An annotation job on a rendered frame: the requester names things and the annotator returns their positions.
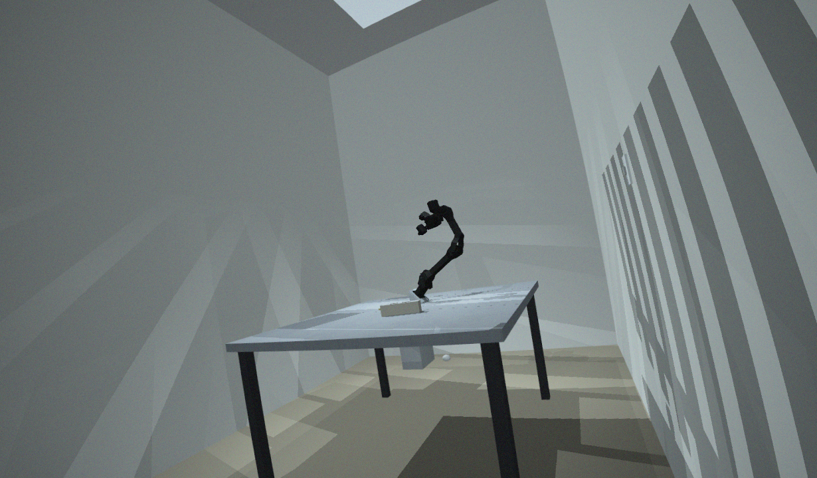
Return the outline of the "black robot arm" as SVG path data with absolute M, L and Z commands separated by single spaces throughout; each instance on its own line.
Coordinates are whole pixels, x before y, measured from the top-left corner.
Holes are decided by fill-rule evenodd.
M 427 203 L 427 205 L 430 212 L 432 212 L 432 215 L 424 211 L 422 212 L 422 214 L 420 214 L 420 220 L 424 220 L 427 222 L 428 218 L 430 217 L 430 219 L 433 222 L 438 223 L 438 221 L 443 221 L 443 218 L 445 218 L 445 220 L 447 220 L 449 226 L 453 230 L 454 239 L 451 243 L 451 246 L 447 250 L 447 254 L 443 256 L 443 258 L 441 258 L 441 260 L 438 261 L 438 263 L 434 264 L 432 269 L 423 270 L 423 272 L 420 274 L 420 279 L 418 280 L 418 288 L 416 291 L 412 291 L 419 298 L 425 297 L 424 294 L 426 294 L 426 291 L 428 289 L 432 289 L 432 281 L 435 278 L 435 275 L 438 274 L 438 272 L 442 268 L 447 266 L 447 264 L 451 260 L 453 260 L 453 258 L 461 256 L 463 254 L 464 248 L 464 234 L 462 233 L 462 230 L 460 230 L 460 227 L 458 226 L 457 222 L 454 220 L 453 210 L 451 208 L 448 208 L 448 206 L 446 205 L 439 206 L 438 200 L 436 199 L 431 200 L 430 202 Z M 457 245 L 458 242 L 459 246 Z

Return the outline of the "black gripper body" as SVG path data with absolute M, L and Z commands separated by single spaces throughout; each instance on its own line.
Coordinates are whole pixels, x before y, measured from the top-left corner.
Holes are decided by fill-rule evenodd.
M 426 234 L 427 229 L 434 228 L 434 226 L 436 226 L 436 224 L 438 224 L 438 226 L 440 226 L 441 223 L 442 223 L 442 221 L 438 221 L 438 223 L 435 223 L 429 217 L 428 221 L 426 222 L 426 226 L 423 226 L 423 224 L 420 224 L 420 226 L 417 226 L 416 229 L 418 231 L 420 231 L 420 235 L 424 235 L 424 234 Z

